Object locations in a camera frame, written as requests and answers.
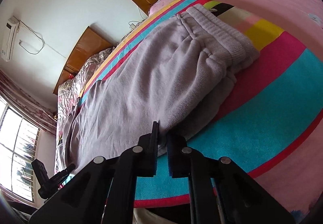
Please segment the white air conditioner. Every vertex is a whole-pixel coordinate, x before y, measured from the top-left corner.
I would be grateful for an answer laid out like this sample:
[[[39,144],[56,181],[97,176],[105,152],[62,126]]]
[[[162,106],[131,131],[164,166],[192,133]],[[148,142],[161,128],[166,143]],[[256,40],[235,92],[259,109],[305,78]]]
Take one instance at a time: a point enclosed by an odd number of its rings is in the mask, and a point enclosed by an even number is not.
[[[15,38],[18,32],[20,21],[12,16],[7,20],[3,34],[3,44],[1,48],[1,58],[9,62],[13,55]]]

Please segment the floral pink curtain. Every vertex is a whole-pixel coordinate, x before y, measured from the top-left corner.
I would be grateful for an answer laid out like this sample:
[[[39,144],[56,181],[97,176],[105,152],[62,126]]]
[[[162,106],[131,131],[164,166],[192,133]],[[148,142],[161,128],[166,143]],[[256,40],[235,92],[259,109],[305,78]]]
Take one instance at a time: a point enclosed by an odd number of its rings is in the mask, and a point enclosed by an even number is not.
[[[53,112],[37,102],[1,71],[1,97],[28,122],[56,135],[56,121]]]

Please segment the barred window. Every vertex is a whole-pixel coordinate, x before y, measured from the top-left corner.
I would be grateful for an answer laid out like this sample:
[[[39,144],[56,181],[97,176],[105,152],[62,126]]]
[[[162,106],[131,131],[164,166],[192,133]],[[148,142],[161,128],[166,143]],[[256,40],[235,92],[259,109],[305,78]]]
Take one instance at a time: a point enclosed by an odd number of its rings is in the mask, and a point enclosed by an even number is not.
[[[29,202],[35,201],[34,173],[39,128],[1,99],[1,186]]]

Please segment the left wooden headboard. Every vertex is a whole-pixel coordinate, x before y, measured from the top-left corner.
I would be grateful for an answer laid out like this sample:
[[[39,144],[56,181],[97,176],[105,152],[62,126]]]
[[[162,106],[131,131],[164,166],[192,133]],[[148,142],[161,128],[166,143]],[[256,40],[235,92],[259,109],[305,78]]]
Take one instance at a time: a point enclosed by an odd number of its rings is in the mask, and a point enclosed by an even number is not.
[[[112,46],[113,44],[110,41],[88,26],[68,56],[55,85],[53,94],[58,94],[59,86],[69,79],[68,76],[70,74],[74,76],[78,74],[88,58]]]

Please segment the rainbow striped blanket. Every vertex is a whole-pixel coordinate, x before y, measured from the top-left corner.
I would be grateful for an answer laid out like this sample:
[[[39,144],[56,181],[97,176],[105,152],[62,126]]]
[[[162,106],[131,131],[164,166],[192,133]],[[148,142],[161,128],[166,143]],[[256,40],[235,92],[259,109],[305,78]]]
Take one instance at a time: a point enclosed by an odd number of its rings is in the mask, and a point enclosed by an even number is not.
[[[64,131],[65,161],[117,157],[158,122],[305,215],[322,193],[322,61],[267,20],[237,24],[212,6],[176,0],[117,46]]]

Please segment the floral pink quilt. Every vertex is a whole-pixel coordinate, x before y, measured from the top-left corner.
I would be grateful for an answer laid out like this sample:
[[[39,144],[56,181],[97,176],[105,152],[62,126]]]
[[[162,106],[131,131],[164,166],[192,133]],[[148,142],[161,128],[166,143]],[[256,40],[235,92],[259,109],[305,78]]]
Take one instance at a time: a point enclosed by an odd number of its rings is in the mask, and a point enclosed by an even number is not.
[[[58,114],[56,126],[56,144],[62,142],[62,131],[64,124],[77,101],[79,94],[82,92],[86,83],[97,71],[104,60],[112,53],[115,47],[110,47],[89,57],[77,75],[68,79],[59,86],[58,89]]]

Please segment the lilac sweatpants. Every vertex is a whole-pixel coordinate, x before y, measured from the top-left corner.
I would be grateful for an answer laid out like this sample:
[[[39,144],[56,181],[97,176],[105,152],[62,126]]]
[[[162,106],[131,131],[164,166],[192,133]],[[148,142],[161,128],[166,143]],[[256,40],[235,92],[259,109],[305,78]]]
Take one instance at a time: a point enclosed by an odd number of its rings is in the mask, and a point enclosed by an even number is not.
[[[218,113],[235,74],[259,57],[251,40],[200,4],[158,24],[106,80],[77,101],[55,164],[80,171],[96,156],[114,158],[158,122],[190,139]]]

